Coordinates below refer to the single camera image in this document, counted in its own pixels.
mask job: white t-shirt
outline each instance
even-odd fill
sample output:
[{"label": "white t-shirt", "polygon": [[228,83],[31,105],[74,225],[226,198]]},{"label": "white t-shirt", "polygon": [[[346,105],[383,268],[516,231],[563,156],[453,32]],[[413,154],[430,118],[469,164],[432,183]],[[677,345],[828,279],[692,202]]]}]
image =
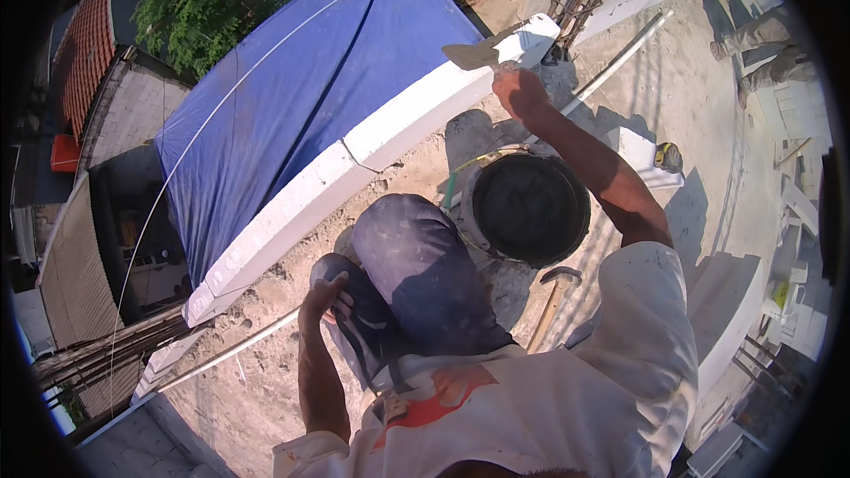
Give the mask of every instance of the white t-shirt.
[{"label": "white t-shirt", "polygon": [[660,243],[633,243],[602,262],[599,290],[599,327],[574,349],[412,359],[406,377],[425,366],[406,378],[413,390],[383,392],[351,446],[327,431],[278,445],[274,477],[430,477],[469,459],[665,476],[697,396],[682,265]]}]

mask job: blue tarp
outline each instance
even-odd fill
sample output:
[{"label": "blue tarp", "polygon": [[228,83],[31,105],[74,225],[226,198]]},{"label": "blue tarp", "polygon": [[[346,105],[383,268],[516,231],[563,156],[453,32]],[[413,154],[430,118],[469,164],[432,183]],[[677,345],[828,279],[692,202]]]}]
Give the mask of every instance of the blue tarp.
[{"label": "blue tarp", "polygon": [[[155,138],[165,176],[239,78],[332,1],[293,0],[204,76]],[[442,46],[481,40],[451,0],[340,0],[274,50],[168,184],[193,285],[319,153],[445,63]]]}]

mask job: orange container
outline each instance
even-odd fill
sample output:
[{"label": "orange container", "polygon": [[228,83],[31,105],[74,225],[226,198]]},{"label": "orange container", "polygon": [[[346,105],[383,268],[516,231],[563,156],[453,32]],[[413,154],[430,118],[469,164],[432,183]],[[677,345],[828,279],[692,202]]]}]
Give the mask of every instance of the orange container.
[{"label": "orange container", "polygon": [[50,151],[50,170],[54,172],[77,172],[80,147],[71,135],[58,134]]}]

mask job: concrete rooftop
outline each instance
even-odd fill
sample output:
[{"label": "concrete rooftop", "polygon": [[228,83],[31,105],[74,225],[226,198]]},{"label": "concrete rooftop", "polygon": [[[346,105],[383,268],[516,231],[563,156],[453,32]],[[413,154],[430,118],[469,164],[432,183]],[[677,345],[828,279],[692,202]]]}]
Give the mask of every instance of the concrete rooftop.
[{"label": "concrete rooftop", "polygon": [[[685,186],[653,194],[667,213],[686,277],[701,258],[716,251],[759,255],[769,269],[780,231],[780,173],[773,170],[774,140],[754,96],[746,112],[738,107],[738,69],[729,60],[715,62],[708,49],[723,23],[735,18],[738,3],[749,5],[752,0],[668,0],[575,46],[572,62],[537,69],[555,106],[561,108],[657,12],[675,11],[571,118],[597,137],[622,125],[658,143],[679,145]],[[444,196],[451,169],[498,146],[521,142],[527,134],[508,118],[494,96],[463,112],[396,166],[376,175],[369,186],[283,255],[226,314],[216,318],[215,328],[174,371],[189,370],[298,306],[307,292],[313,262],[333,250],[344,252],[358,215],[379,196],[418,193],[437,203]],[[584,281],[577,289],[568,288],[543,348],[567,340],[596,312],[599,263],[620,245],[619,233],[599,205],[592,199],[591,205],[590,232],[564,262],[580,270]],[[551,284],[538,283],[540,271],[492,260],[474,250],[473,258],[494,284],[500,322],[524,345]],[[357,430],[359,384],[328,337],[325,341],[346,390],[352,430]],[[237,359],[231,358],[166,392],[197,434],[241,476],[268,475],[271,447],[303,434],[297,344],[293,324],[238,356],[244,380]],[[737,399],[746,392],[749,378],[737,369],[731,366],[717,385],[717,395],[703,401],[696,423],[704,422],[725,398]]]}]

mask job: pants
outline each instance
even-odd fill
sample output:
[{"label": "pants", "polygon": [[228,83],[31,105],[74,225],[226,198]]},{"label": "pants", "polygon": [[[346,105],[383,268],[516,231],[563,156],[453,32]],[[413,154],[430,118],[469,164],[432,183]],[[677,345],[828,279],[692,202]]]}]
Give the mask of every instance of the pants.
[{"label": "pants", "polygon": [[[348,272],[345,291],[355,300],[351,319],[363,331],[360,346],[381,352],[367,365],[356,365],[352,344],[329,327],[364,387],[390,360],[381,357],[387,353],[467,356],[516,343],[495,322],[454,222],[424,197],[380,197],[357,219],[352,243],[366,271],[340,254],[326,254],[313,265],[310,283]],[[387,332],[392,327],[397,330]]]},{"label": "pants", "polygon": [[741,79],[741,86],[747,92],[773,87],[788,80],[814,80],[814,65],[792,39],[789,26],[792,27],[793,24],[788,10],[777,6],[764,12],[764,15],[755,21],[738,28],[723,41],[727,49],[738,52],[753,50],[770,43],[785,45],[776,58]]}]

